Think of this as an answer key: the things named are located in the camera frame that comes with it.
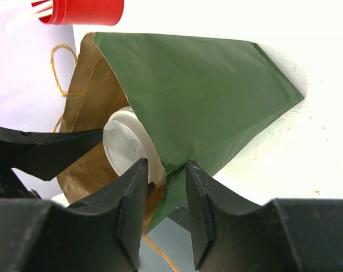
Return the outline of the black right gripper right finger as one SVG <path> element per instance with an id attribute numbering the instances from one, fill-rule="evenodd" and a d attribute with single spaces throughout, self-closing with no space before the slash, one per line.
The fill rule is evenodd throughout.
<path id="1" fill-rule="evenodd" d="M 281 199 L 259 206 L 186 164 L 198 271 L 343 271 L 343 199 Z"/>

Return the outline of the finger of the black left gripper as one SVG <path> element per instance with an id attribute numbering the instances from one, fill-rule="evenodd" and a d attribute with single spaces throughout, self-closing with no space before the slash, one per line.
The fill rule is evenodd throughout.
<path id="1" fill-rule="evenodd" d="M 0 198 L 36 198 L 14 168 L 50 181 L 101 143 L 102 135 L 102 129 L 35 133 L 0 127 Z"/>

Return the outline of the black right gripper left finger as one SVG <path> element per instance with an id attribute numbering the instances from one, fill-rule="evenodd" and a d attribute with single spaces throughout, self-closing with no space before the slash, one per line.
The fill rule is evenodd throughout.
<path id="1" fill-rule="evenodd" d="M 136 271 L 148 162 L 63 207 L 0 199 L 0 271 Z"/>

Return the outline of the white dome coffee lid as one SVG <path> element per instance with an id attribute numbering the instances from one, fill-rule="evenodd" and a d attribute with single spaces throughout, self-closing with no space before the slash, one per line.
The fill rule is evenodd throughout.
<path id="1" fill-rule="evenodd" d="M 113 113 L 103 129 L 105 155 L 115 173 L 123 175 L 140 158 L 148 159 L 148 182 L 156 187 L 166 181 L 156 148 L 131 107 Z"/>

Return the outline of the green brown paper bag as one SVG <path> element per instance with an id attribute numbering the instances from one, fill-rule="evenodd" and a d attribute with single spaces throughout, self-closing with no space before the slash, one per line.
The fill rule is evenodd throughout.
<path id="1" fill-rule="evenodd" d="M 125 109 L 151 139 L 156 190 L 146 227 L 186 199 L 186 162 L 214 175 L 303 100 L 256 44 L 141 33 L 88 33 L 66 93 L 61 132 L 104 128 Z"/>

